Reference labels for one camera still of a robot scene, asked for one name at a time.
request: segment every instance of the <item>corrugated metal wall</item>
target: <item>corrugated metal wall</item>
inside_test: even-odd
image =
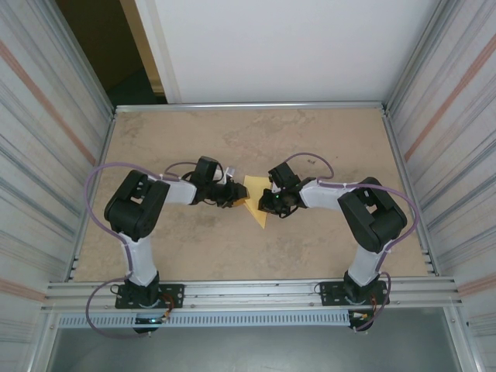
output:
[[[391,111],[434,253],[496,370],[496,2],[460,2]]]
[[[112,108],[50,1],[0,3],[0,370],[25,358],[49,281],[62,281],[83,182]]]

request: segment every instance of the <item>white wall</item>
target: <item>white wall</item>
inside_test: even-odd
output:
[[[383,100],[438,0],[136,0],[171,103]]]

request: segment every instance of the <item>orange stripe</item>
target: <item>orange stripe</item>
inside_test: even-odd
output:
[[[45,294],[40,291],[28,288],[24,285],[14,283],[13,281],[6,281],[0,278],[0,292],[7,293],[12,296],[27,298],[28,300],[45,301]]]
[[[496,288],[496,274],[487,275],[476,281],[460,285],[458,292],[460,296],[475,295],[476,293]]]
[[[429,120],[429,123],[422,130],[422,132],[415,140],[415,142],[412,144],[412,147],[410,147],[410,149],[406,152],[405,154],[406,161],[408,161],[412,157],[412,154],[415,152],[415,150],[417,150],[417,147],[419,147],[420,143],[422,143],[422,141],[427,137],[427,135],[432,130],[432,128],[434,128],[437,122],[443,117],[443,115],[446,113],[446,111],[455,101],[456,97],[458,97],[460,92],[472,81],[474,76],[477,75],[477,72],[479,72],[479,70],[484,66],[484,64],[487,62],[487,60],[495,50],[496,50],[496,34],[491,38],[489,43],[480,52],[480,54],[477,56],[475,61],[470,65],[470,67],[468,67],[467,72],[461,78],[458,85],[451,92],[448,98],[444,101],[441,107],[438,108],[436,114],[434,114],[434,116]]]
[[[12,68],[15,74],[21,79],[24,85],[31,91],[31,94],[38,100],[38,102],[45,108],[45,110],[50,114],[50,116],[55,120],[55,122],[61,127],[64,133],[69,137],[72,143],[82,152],[84,157],[91,163],[91,165],[96,164],[96,159],[91,155],[89,150],[84,146],[84,144],[78,139],[76,134],[72,131],[70,126],[65,122],[61,114],[52,105],[52,102],[48,100],[41,89],[36,85],[27,72],[22,68],[21,64],[17,61],[7,46],[0,40],[0,55],[5,60],[5,62]]]

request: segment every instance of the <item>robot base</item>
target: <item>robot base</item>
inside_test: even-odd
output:
[[[323,281],[319,283],[319,294],[322,306],[344,306],[344,305],[373,305],[375,298],[377,306],[382,305],[387,293],[387,285],[384,281],[375,281],[366,296],[360,302],[353,302],[345,291],[344,281]]]
[[[184,285],[161,284],[158,275],[147,287],[130,281],[117,287],[119,289],[115,299],[115,308],[169,308],[166,300],[169,302],[170,298],[174,301],[173,308],[183,307]]]

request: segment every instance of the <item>yellow triangular object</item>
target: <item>yellow triangular object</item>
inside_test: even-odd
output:
[[[245,199],[245,206],[260,226],[262,226],[262,229],[265,229],[267,213],[258,210],[258,201],[264,194],[264,189],[270,188],[269,177],[245,176],[245,181],[243,184],[248,191],[249,197],[248,199]]]

